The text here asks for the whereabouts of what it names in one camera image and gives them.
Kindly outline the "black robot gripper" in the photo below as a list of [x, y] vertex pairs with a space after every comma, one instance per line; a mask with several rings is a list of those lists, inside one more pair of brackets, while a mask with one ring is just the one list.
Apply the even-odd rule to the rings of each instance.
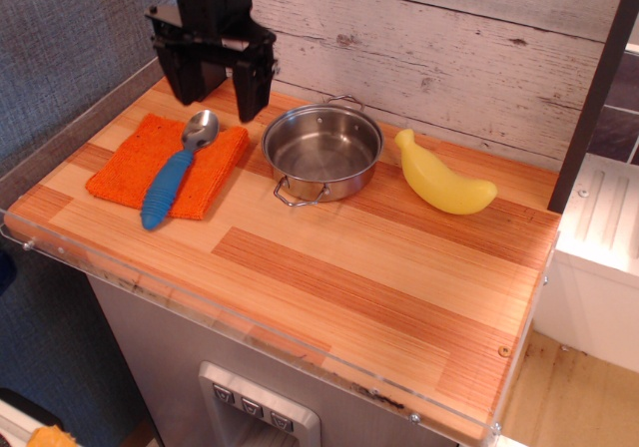
[[205, 100], [233, 69], [239, 118], [252, 121], [270, 102], [276, 35], [252, 18], [253, 0], [176, 0], [145, 12], [153, 47], [174, 96]]

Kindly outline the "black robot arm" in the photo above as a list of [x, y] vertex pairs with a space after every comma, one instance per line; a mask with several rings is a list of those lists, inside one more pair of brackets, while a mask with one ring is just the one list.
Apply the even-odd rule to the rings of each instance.
[[251, 16], [253, 0], [177, 0], [153, 5], [153, 47], [174, 96], [205, 100], [231, 72], [239, 119], [252, 121], [270, 102], [277, 36]]

